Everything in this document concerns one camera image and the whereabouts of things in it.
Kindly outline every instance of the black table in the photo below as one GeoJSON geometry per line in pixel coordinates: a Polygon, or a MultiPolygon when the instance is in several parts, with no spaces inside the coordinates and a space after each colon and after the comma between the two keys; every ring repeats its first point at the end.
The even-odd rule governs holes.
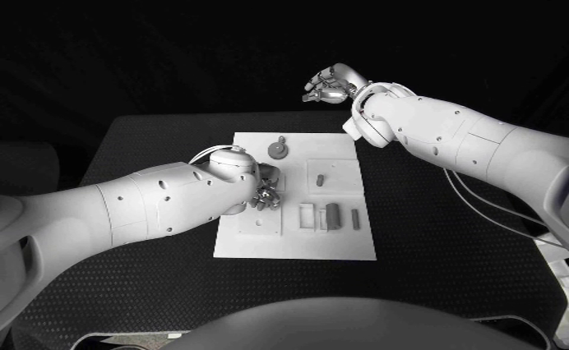
{"type": "MultiPolygon", "coordinates": [[[[120,117],[83,184],[188,162],[231,144],[237,131],[343,132],[347,119],[344,112],[120,117]]],[[[377,261],[214,259],[214,221],[77,264],[16,320],[16,349],[70,348],[91,333],[191,330],[252,306],[321,296],[384,298],[467,318],[517,315],[552,337],[566,296],[533,241],[467,208],[442,169],[397,142],[377,149],[358,140],[356,147],[377,261]]],[[[509,205],[499,189],[468,185],[509,205]]],[[[480,209],[523,230],[516,218],[480,209]]]]}

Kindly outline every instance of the white board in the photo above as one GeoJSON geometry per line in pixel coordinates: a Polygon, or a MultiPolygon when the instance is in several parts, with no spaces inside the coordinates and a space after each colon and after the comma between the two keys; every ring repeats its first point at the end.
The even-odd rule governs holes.
{"type": "Polygon", "coordinates": [[[279,184],[282,208],[262,212],[249,208],[236,216],[221,217],[214,257],[376,260],[366,198],[360,192],[360,164],[350,135],[239,132],[234,145],[241,146],[260,163],[269,163],[282,170],[286,178],[286,183],[279,184]],[[267,148],[279,140],[279,136],[285,136],[289,153],[285,159],[276,160],[269,157],[267,148]],[[341,166],[357,173],[344,177],[350,192],[341,192],[338,188],[341,174],[334,174],[338,165],[332,169],[334,162],[330,160],[338,160],[337,163],[341,162],[341,166]],[[319,193],[322,190],[312,191],[309,184],[317,182],[317,177],[309,179],[308,173],[324,169],[330,169],[330,172],[322,187],[328,186],[330,190],[319,193]],[[337,203],[341,208],[340,230],[321,229],[321,210],[330,203],[337,203]],[[305,228],[301,230],[301,204],[315,206],[314,231],[306,231],[305,228]],[[351,209],[358,210],[360,230],[354,230],[351,209]]]}

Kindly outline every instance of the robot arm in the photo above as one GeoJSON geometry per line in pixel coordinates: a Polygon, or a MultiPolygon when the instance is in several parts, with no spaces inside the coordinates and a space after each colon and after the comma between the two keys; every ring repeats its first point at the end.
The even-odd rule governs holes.
{"type": "Polygon", "coordinates": [[[239,214],[250,201],[278,209],[279,174],[233,148],[201,165],[172,163],[52,194],[0,196],[0,329],[54,278],[94,254],[239,214]]]}
{"type": "Polygon", "coordinates": [[[382,148],[397,140],[409,153],[429,163],[512,192],[569,247],[569,138],[418,96],[397,83],[364,80],[347,65],[337,64],[308,83],[312,91],[304,100],[340,103],[353,98],[344,130],[356,140],[364,137],[382,148]],[[327,100],[331,90],[343,100],[327,100]]]}

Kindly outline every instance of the black background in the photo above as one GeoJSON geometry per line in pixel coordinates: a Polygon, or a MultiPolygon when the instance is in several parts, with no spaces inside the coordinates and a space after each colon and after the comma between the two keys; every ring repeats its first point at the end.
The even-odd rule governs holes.
{"type": "Polygon", "coordinates": [[[2,0],[2,138],[48,141],[73,187],[117,116],[348,111],[301,102],[337,62],[569,135],[568,3],[2,0]]]}

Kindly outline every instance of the white cable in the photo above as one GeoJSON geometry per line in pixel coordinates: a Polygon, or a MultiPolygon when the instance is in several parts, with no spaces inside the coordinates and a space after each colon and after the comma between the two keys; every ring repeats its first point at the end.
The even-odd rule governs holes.
{"type": "Polygon", "coordinates": [[[543,243],[548,243],[549,245],[553,245],[556,247],[561,247],[562,249],[565,249],[565,247],[562,245],[559,245],[558,243],[549,242],[545,239],[539,238],[539,237],[533,237],[532,235],[527,235],[526,233],[520,232],[517,229],[513,229],[510,227],[507,227],[504,224],[500,224],[497,221],[494,221],[483,212],[480,212],[477,210],[477,208],[471,205],[471,203],[467,201],[467,198],[462,196],[462,194],[460,193],[460,190],[457,189],[457,186],[454,185],[454,181],[451,180],[451,177],[448,176],[448,170],[447,168],[444,168],[445,170],[445,175],[447,175],[447,179],[448,182],[451,183],[451,187],[454,188],[454,192],[457,192],[457,195],[460,196],[460,198],[462,199],[462,201],[465,202],[465,204],[471,207],[471,209],[496,225],[499,225],[500,227],[503,227],[504,229],[507,229],[509,231],[512,231],[513,233],[517,233],[519,235],[522,235],[523,237],[529,237],[530,239],[533,239],[535,241],[540,241],[543,243]]]}
{"type": "Polygon", "coordinates": [[[201,157],[204,157],[210,153],[214,153],[214,151],[221,150],[221,149],[227,149],[227,148],[234,148],[234,147],[239,147],[239,146],[234,146],[234,145],[218,145],[218,146],[210,147],[208,149],[205,149],[201,153],[198,153],[195,155],[195,157],[189,160],[189,163],[194,163],[201,157]]]}
{"type": "Polygon", "coordinates": [[[536,224],[540,224],[540,225],[543,225],[545,227],[548,227],[546,224],[542,223],[539,220],[536,220],[533,217],[526,216],[525,214],[516,212],[514,210],[510,210],[510,209],[506,208],[504,206],[496,205],[490,200],[486,200],[486,199],[484,199],[484,198],[483,198],[483,197],[467,187],[467,184],[462,182],[462,179],[460,178],[460,174],[458,174],[455,171],[452,171],[452,172],[454,172],[454,176],[457,177],[457,179],[460,179],[460,184],[465,187],[467,191],[473,194],[473,196],[475,196],[483,202],[486,202],[487,204],[490,204],[490,206],[493,206],[494,208],[499,208],[499,209],[504,210],[507,213],[516,214],[517,216],[523,217],[525,219],[533,221],[536,224]]]}

